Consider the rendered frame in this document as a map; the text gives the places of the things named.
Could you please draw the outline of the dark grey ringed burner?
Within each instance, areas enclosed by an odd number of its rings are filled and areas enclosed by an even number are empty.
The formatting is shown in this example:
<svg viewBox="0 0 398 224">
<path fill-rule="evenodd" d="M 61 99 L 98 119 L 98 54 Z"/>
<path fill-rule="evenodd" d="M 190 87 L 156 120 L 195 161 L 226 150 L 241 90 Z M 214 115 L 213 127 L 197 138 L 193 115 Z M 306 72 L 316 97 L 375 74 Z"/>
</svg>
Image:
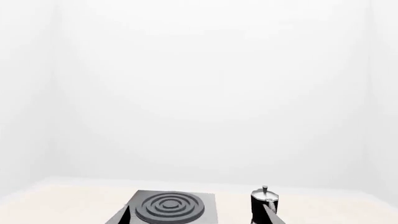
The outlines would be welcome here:
<svg viewBox="0 0 398 224">
<path fill-rule="evenodd" d="M 161 192 L 144 199 L 135 214 L 149 224 L 187 224 L 205 212 L 200 197 L 184 192 Z"/>
</svg>

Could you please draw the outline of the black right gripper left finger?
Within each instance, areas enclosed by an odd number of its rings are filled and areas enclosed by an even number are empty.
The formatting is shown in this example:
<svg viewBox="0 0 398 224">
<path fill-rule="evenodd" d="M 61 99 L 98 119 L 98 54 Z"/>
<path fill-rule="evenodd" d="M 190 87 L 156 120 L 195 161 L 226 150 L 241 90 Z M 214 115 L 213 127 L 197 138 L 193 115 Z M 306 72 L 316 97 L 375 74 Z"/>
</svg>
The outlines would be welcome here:
<svg viewBox="0 0 398 224">
<path fill-rule="evenodd" d="M 131 213 L 129 205 L 125 205 L 122 209 L 120 209 L 114 216 L 112 216 L 107 224 L 130 224 L 131 221 Z"/>
</svg>

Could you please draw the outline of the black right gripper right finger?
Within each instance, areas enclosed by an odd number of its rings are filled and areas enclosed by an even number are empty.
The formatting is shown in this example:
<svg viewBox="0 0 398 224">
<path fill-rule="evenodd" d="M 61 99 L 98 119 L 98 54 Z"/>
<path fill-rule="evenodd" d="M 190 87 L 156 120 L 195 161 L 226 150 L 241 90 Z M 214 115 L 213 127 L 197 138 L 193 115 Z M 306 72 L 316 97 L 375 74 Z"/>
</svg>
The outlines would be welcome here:
<svg viewBox="0 0 398 224">
<path fill-rule="evenodd" d="M 270 224 L 286 224 L 273 210 L 271 210 L 267 205 L 263 205 L 265 211 L 267 212 L 267 216 L 269 217 Z"/>
</svg>

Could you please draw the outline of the grey flat stove base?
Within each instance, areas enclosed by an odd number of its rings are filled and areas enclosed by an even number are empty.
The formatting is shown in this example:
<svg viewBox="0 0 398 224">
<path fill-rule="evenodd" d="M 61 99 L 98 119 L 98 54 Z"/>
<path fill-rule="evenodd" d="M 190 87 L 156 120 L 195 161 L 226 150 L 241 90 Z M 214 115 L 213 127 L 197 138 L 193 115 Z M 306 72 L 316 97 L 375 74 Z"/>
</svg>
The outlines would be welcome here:
<svg viewBox="0 0 398 224">
<path fill-rule="evenodd" d="M 135 214 L 135 208 L 147 197 L 150 197 L 154 194 L 159 194 L 161 192 L 173 192 L 173 191 L 155 191 L 155 190 L 138 190 L 129 201 L 125 205 L 129 205 L 130 213 L 131 213 L 131 221 L 130 224 L 149 224 L 147 222 L 142 221 Z M 195 192 L 184 192 L 196 195 L 202 199 L 205 204 L 205 212 L 204 214 L 194 222 L 190 222 L 187 224 L 218 224 L 218 214 L 216 209 L 216 201 L 214 194 L 206 194 L 206 193 L 195 193 Z"/>
</svg>

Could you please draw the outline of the black silver moka pot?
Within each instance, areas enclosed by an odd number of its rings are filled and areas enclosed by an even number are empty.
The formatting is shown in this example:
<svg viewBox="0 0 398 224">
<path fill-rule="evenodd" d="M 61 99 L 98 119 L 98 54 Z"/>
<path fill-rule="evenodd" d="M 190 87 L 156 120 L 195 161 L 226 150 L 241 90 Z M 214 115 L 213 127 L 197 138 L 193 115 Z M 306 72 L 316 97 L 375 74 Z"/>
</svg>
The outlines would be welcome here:
<svg viewBox="0 0 398 224">
<path fill-rule="evenodd" d="M 279 196 L 268 190 L 268 186 L 263 185 L 262 188 L 253 190 L 251 192 L 251 224 L 273 224 L 266 207 L 271 213 L 276 214 L 278 204 Z"/>
</svg>

